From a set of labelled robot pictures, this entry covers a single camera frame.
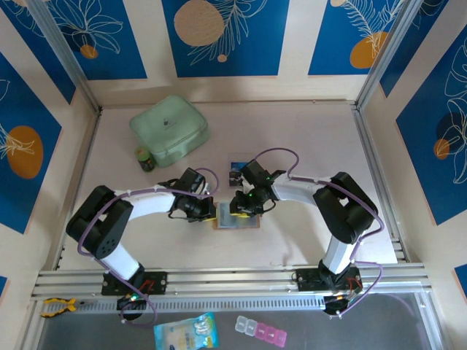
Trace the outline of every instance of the pink pill box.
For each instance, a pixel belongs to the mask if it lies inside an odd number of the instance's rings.
[[[283,348],[287,341],[287,332],[284,330],[277,330],[267,324],[256,322],[253,319],[247,319],[244,316],[237,317],[235,330],[239,333],[249,335],[250,337],[255,336],[255,338],[260,341],[274,344],[280,348]]]

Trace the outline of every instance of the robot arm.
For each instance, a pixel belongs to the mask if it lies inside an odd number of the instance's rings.
[[[177,209],[186,213],[186,220],[189,222],[214,219],[216,208],[212,197],[199,199],[176,193],[196,193],[205,183],[206,180],[200,173],[189,168],[180,179],[160,183],[150,193],[115,201],[104,213],[105,216],[90,229],[83,241],[83,247],[120,278],[131,280],[136,272],[144,271],[144,268],[120,243],[126,224],[148,214],[169,213],[170,216]],[[170,189],[174,192],[156,192],[157,189]],[[99,210],[121,193],[124,192],[114,192],[106,186],[96,187],[66,226],[68,235],[79,242]]]
[[[320,278],[330,289],[335,289],[349,270],[355,243],[371,226],[373,216],[344,193],[320,184],[316,179],[290,178],[285,171],[270,174],[256,160],[240,172],[244,178],[244,191],[236,191],[230,205],[231,214],[250,217],[263,214],[266,212],[263,205],[269,200],[298,201],[318,207],[332,235],[328,250],[320,261]],[[377,212],[376,206],[349,174],[341,172],[326,181],[348,190]]]

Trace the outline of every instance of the green pouch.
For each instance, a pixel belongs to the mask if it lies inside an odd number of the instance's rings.
[[[190,102],[175,95],[133,117],[130,128],[161,167],[183,158],[210,136],[204,116]]]

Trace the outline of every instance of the plastic bag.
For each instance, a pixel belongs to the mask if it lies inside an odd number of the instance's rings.
[[[195,319],[159,324],[154,327],[154,336],[156,350],[196,350],[219,346],[212,312]]]

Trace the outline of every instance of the glass panel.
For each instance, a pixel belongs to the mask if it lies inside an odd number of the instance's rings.
[[[158,322],[198,315],[161,313]],[[342,319],[332,320],[322,311],[217,312],[220,349],[275,348],[236,332],[236,318],[240,315],[287,332],[284,349],[430,349],[413,293],[369,295]],[[116,314],[68,313],[46,320],[39,349],[154,350],[155,341],[152,328],[141,330],[123,325]]]

